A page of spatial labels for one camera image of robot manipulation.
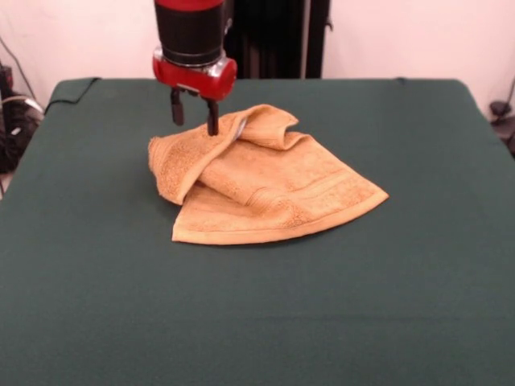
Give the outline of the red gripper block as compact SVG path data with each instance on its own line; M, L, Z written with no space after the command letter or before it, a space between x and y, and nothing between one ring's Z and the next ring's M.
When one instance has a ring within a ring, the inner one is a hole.
M165 58L163 50L154 50L152 66L156 79L171 89L171 114L173 122L184 124L181 90L196 93L208 106L207 129L209 135L219 133L218 101L224 100L232 91L237 78L237 63L223 54L214 64L203 67L184 67Z

